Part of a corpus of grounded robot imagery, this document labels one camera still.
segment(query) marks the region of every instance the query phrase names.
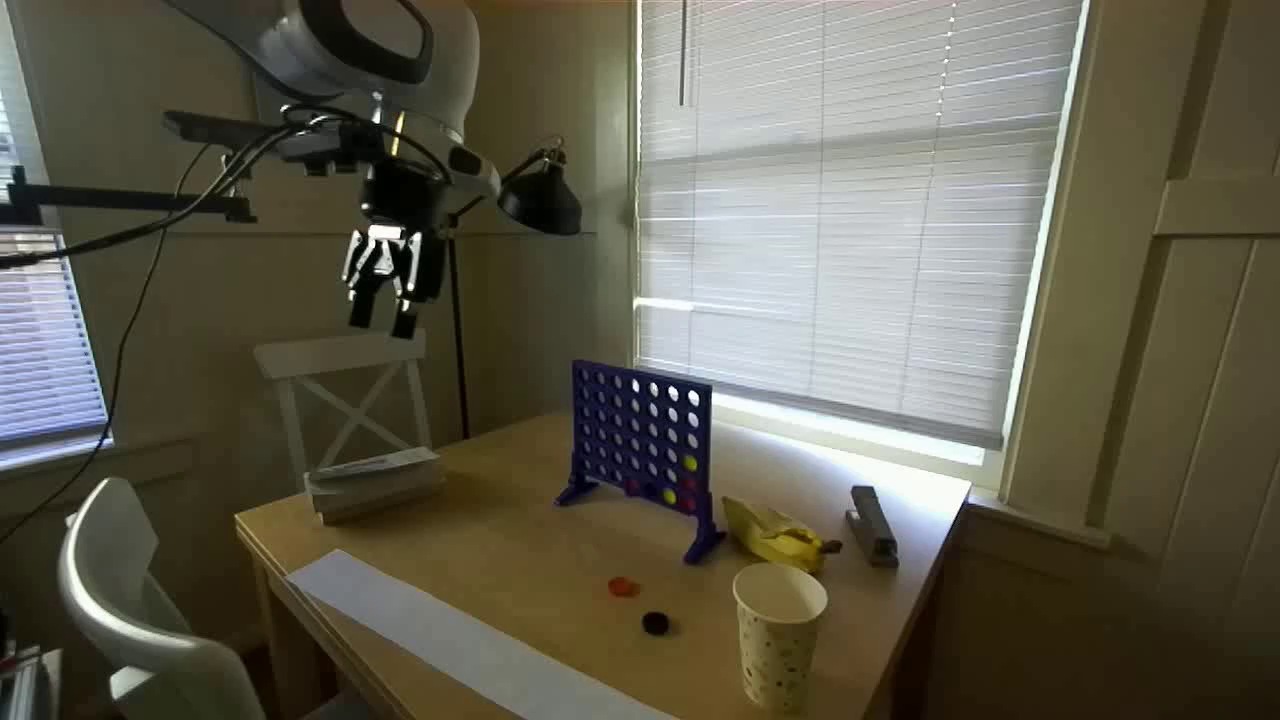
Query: white plastic chair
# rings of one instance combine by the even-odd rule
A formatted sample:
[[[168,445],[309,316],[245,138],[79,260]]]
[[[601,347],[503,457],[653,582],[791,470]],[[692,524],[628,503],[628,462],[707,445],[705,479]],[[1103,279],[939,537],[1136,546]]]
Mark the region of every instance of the white plastic chair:
[[[156,544],[133,487],[108,478],[68,518],[58,557],[67,611],[116,669],[110,680],[116,708],[128,720],[265,720],[239,656],[192,635],[147,573]],[[307,720],[371,716],[357,697],[343,694]]]
[[[396,433],[375,423],[366,414],[397,372],[404,370],[408,380],[410,400],[413,404],[413,424],[417,430],[417,445],[431,447],[431,428],[426,419],[426,401],[422,397],[422,377],[417,361],[426,355],[424,333],[416,333],[412,340],[399,340],[384,333],[353,334],[321,340],[300,340],[292,342],[273,342],[253,348],[253,357],[262,375],[275,383],[275,393],[280,401],[280,415],[284,418],[284,436],[289,443],[289,462],[293,468],[298,491],[305,489],[302,475],[315,468],[332,465],[338,452],[351,438],[356,425],[376,434],[396,450],[408,450],[408,442]],[[353,370],[385,365],[383,373],[374,380],[360,405],[352,407],[340,397],[329,392],[311,375]],[[338,436],[329,443],[315,466],[307,464],[307,448],[302,441],[302,423],[298,418],[294,388],[301,387],[320,400],[324,400],[342,413],[347,421]]]

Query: polka dot cup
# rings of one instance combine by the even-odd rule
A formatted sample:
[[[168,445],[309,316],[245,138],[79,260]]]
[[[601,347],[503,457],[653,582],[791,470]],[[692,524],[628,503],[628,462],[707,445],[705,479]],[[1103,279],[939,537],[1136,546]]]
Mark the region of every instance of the polka dot cup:
[[[768,710],[799,712],[827,591],[803,570],[760,562],[733,578],[733,597],[746,696]]]

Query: banana peel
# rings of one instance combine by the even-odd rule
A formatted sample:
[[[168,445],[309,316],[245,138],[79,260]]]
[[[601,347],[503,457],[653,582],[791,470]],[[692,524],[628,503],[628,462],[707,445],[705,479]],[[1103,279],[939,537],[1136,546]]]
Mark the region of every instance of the banana peel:
[[[803,523],[772,507],[753,506],[728,496],[721,497],[721,501],[728,532],[742,547],[769,562],[812,574],[822,570],[824,559],[840,552],[844,544],[840,541],[823,542]]]

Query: window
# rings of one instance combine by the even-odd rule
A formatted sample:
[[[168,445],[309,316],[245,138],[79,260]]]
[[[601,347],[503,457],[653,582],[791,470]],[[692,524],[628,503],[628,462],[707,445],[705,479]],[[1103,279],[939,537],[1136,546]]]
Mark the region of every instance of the window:
[[[644,0],[637,364],[984,448],[1080,0]]]
[[[45,182],[31,101],[0,0],[0,201],[13,167]],[[49,250],[61,242],[51,227],[0,228],[0,254]],[[92,446],[106,413],[65,261],[0,272],[0,469]]]

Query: cable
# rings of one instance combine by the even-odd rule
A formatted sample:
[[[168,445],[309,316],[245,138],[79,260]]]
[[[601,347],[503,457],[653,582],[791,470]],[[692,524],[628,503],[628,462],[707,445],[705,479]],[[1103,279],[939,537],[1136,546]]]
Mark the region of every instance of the cable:
[[[0,270],[8,270],[13,268],[24,268],[28,265],[35,265],[36,263],[42,263],[45,260],[58,260],[61,258],[73,258],[76,255],[83,255],[86,252],[93,252],[97,250],[105,250],[124,242],[138,240],[146,237],[156,231],[166,229],[188,217],[191,217],[196,208],[200,206],[206,199],[223,193],[228,187],[230,187],[236,181],[244,176],[271,147],[278,145],[280,141],[305,129],[303,127],[296,126],[280,126],[271,128],[270,131],[260,135],[252,142],[242,147],[232,160],[227,164],[214,182],[189,205],[178,210],[177,213],[170,213],[165,215],[164,219],[154,220],[142,225],[128,228],[120,232],[115,232],[99,238],[88,240],[70,247],[63,247],[59,250],[49,250],[44,252],[14,252],[12,255],[0,256]]]
[[[334,117],[338,117],[338,118],[343,118],[343,119],[351,120],[353,123],[360,123],[360,124],[362,124],[365,127],[376,129],[378,132],[380,132],[380,133],[383,133],[385,136],[394,137],[394,138],[399,140],[401,142],[403,142],[404,145],[408,145],[413,150],[417,150],[419,152],[421,152],[426,159],[429,159],[431,161],[431,164],[434,164],[436,167],[436,169],[440,170],[440,174],[444,176],[444,179],[449,184],[453,184],[453,173],[449,172],[449,168],[444,163],[442,163],[440,159],[436,158],[434,152],[431,152],[430,150],[428,150],[425,145],[422,145],[421,142],[413,140],[412,137],[410,137],[410,136],[407,136],[407,135],[404,135],[402,132],[396,131],[396,128],[387,127],[387,126],[384,126],[381,123],[375,123],[374,120],[370,120],[369,118],[361,118],[360,115],[357,115],[355,113],[349,113],[347,110],[343,110],[342,108],[332,108],[329,105],[311,105],[308,102],[294,102],[292,105],[285,105],[284,109],[280,111],[280,115],[284,118],[285,123],[291,123],[289,115],[292,115],[294,113],[301,113],[301,111],[325,113],[328,115],[334,115]],[[312,122],[316,122],[316,120],[326,120],[326,119],[328,118],[325,118],[325,117],[321,115],[319,118],[314,118],[314,119],[308,120],[308,123],[312,123]]]
[[[183,170],[182,177],[178,178],[178,187],[174,188],[173,191],[174,197],[182,195],[182,187],[187,183],[187,177],[191,176],[191,172],[193,169],[196,169],[196,163],[200,161],[200,159],[205,155],[206,151],[209,151],[209,149],[210,145],[205,145],[204,147],[201,147],[196,152],[196,155],[191,159],[191,163],[187,164],[187,169]],[[17,533],[23,525],[26,525],[28,520],[38,515],[45,507],[49,507],[49,503],[51,503],[60,495],[67,492],[67,488],[76,484],[76,480],[81,479],[81,477],[84,474],[84,470],[88,470],[90,464],[92,464],[93,459],[97,457],[99,451],[102,450],[102,445],[106,443],[106,438],[111,434],[111,423],[115,420],[115,405],[120,400],[120,375],[123,374],[124,369],[124,348],[129,342],[129,334],[133,332],[134,323],[138,322],[138,315],[142,314],[142,302],[147,297],[147,290],[151,288],[151,278],[155,277],[156,265],[160,264],[160,254],[164,251],[164,241],[168,237],[168,234],[169,234],[168,227],[160,231],[160,238],[156,241],[155,252],[151,254],[151,265],[147,268],[147,274],[142,278],[142,287],[138,290],[138,300],[133,305],[133,313],[129,315],[129,322],[124,325],[124,332],[120,333],[120,343],[115,347],[115,373],[111,378],[111,402],[106,407],[106,421],[102,424],[102,432],[99,433],[97,436],[97,443],[93,446],[93,450],[91,450],[90,454],[84,457],[84,461],[81,462],[79,468],[70,477],[70,479],[59,486],[58,489],[50,493],[45,500],[40,501],[38,505],[27,511],[26,515],[23,515],[17,523],[14,523],[8,530],[5,530],[3,536],[0,536],[0,544],[4,544],[6,539],[13,537],[14,533]]]

